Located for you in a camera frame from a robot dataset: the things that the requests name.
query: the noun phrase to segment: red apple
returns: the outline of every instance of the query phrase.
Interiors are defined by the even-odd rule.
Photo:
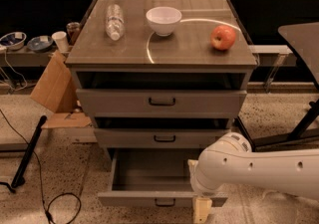
[[[219,25],[210,34],[211,46],[219,51],[228,50],[236,40],[235,30],[227,25]]]

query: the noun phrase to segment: white robotic arm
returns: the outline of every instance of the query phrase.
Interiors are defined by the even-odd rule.
[[[249,141],[231,132],[188,165],[198,196],[208,198],[223,183],[232,183],[319,200],[319,149],[251,152]]]

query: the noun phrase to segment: drawer handle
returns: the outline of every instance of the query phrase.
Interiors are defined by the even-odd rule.
[[[175,205],[175,199],[163,199],[162,202],[160,202],[160,199],[156,198],[156,206],[157,207],[173,207]]]
[[[176,99],[172,98],[171,102],[157,102],[152,100],[152,98],[149,98],[149,104],[151,106],[157,106],[157,107],[171,107],[174,106],[176,104]]]
[[[154,135],[154,141],[156,142],[175,142],[176,141],[176,136],[158,136]]]

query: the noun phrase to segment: drawer cabinet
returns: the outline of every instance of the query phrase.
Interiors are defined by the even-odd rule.
[[[126,34],[110,40],[105,7],[125,11]],[[183,19],[160,37],[145,14],[174,6]],[[211,30],[236,28],[231,49],[211,48]],[[226,0],[98,0],[67,61],[77,96],[112,162],[105,205],[191,207],[187,161],[231,130],[256,61]],[[212,195],[215,205],[225,196]]]

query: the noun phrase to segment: concrete floor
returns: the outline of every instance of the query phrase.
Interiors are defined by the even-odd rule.
[[[253,138],[290,131],[318,94],[308,92],[249,93],[241,118]],[[0,109],[27,140],[41,115],[51,113],[29,98],[28,92],[6,95],[0,92]],[[0,115],[0,142],[23,142]],[[317,141],[310,141],[318,147]],[[110,163],[96,143],[75,143],[64,129],[43,130],[35,152],[41,162],[45,205],[64,192],[78,195],[81,211],[73,223],[192,223],[191,208],[106,207],[97,193],[106,191]],[[22,153],[0,154],[0,181],[11,184]],[[10,193],[0,186],[0,223],[48,223],[41,199],[40,168],[32,157],[25,172],[26,183]],[[224,184],[228,199],[212,208],[206,223],[291,224],[319,223],[319,202],[247,185]],[[71,196],[55,201],[50,212],[56,223],[67,223],[79,206]]]

